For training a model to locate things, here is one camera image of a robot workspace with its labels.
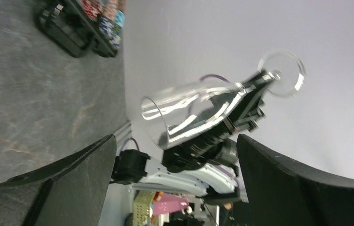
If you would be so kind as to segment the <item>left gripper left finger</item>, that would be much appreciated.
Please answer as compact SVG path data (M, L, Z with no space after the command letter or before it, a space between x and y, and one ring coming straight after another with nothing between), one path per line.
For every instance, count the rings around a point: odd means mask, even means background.
M0 183L0 226L96 226L116 158L114 135Z

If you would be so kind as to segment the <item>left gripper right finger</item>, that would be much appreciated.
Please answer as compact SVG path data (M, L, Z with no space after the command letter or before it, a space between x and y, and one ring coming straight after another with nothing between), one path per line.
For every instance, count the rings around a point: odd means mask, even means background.
M247 135L237 151L257 226L354 226L354 179L280 154Z

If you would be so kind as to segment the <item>clear flute glass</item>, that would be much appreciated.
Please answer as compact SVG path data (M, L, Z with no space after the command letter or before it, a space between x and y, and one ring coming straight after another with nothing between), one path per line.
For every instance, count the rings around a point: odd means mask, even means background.
M201 81L152 93L144 96L140 104L148 134L159 148L167 150L211 129L252 91L244 84L262 70L274 76L266 92L277 97L295 95L306 75L297 55L275 51L261 58L257 71L242 81L224 81L208 75Z

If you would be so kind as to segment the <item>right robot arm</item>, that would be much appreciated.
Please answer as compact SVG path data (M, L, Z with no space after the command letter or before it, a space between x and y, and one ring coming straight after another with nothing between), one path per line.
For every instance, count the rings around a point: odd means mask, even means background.
M239 181L237 143L232 136L257 128L263 95L279 81L261 69L241 82L209 74L203 80L144 96L141 115L157 160L138 148L120 152L112 174L117 184L151 184L187 192L206 204L245 200Z

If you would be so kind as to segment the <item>black poker chip case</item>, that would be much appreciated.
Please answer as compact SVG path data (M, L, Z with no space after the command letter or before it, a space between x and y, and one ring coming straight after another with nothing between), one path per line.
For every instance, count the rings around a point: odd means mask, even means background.
M124 0L40 0L37 28L74 58L93 51L116 57L125 22Z

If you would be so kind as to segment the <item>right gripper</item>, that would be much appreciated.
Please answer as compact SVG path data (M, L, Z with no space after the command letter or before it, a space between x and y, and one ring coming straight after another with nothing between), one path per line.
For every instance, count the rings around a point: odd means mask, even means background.
M240 98L221 122L193 139L164 151L162 164L171 172L198 170L205 163L233 165L238 157L233 150L235 144L229 137L257 128L257 120L265 116L260 108L264 104L262 97L273 81L274 76L265 70L254 75L244 84L252 91Z

